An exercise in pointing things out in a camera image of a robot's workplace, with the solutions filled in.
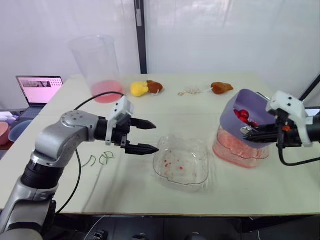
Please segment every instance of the purple bowl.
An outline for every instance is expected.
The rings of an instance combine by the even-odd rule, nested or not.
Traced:
[[[242,122],[235,115],[234,109],[245,109],[249,112],[249,119],[255,121],[260,125],[274,124],[276,122],[275,117],[266,112],[268,100],[256,92],[249,89],[240,90],[225,106],[225,109],[220,117],[220,125],[228,133],[242,140],[250,147],[261,149],[272,143],[256,143],[243,139],[244,134],[241,132],[241,128],[248,126]]]

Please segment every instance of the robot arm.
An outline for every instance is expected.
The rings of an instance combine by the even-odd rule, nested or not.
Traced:
[[[275,124],[253,127],[243,138],[256,143],[277,142],[279,159],[285,166],[298,166],[320,161],[320,157],[288,163],[283,156],[287,147],[311,147],[320,142],[320,115],[308,116],[303,103],[284,92],[277,92],[266,106],[275,116]]]
[[[58,181],[82,142],[106,141],[107,145],[113,143],[125,149],[127,154],[157,152],[158,149],[151,145],[131,145],[127,140],[131,126],[138,129],[156,128],[149,121],[131,118],[132,114],[133,106],[123,96],[113,107],[109,121],[74,110],[45,128],[37,137],[30,161],[2,211],[0,234],[5,234],[0,235],[0,240],[19,234],[21,239],[36,239],[36,236],[40,236],[38,233],[50,225],[56,209],[53,197],[58,189]]]

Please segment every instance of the laptop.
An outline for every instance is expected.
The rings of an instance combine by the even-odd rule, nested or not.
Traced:
[[[16,76],[29,108],[19,122],[33,120],[63,86],[60,76]]]

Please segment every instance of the white wall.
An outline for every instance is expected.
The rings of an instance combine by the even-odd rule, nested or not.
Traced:
[[[320,73],[319,0],[147,0],[145,9],[149,73],[256,71],[297,97]]]
[[[115,38],[122,74],[140,72],[133,0],[2,0],[0,4],[0,109],[25,108],[16,75],[79,73],[71,39]]]

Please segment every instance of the clear plastic container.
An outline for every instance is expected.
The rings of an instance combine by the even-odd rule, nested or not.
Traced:
[[[85,36],[72,40],[69,47],[83,74],[92,96],[103,92],[124,92],[114,39],[107,35]],[[98,103],[112,103],[121,98],[118,94],[97,97]]]
[[[153,169],[161,184],[187,192],[204,187],[209,163],[202,141],[169,135],[162,137],[157,147],[159,151],[154,156]]]
[[[220,159],[248,169],[257,167],[261,159],[269,156],[267,146],[263,148],[248,146],[221,126],[212,149]]]

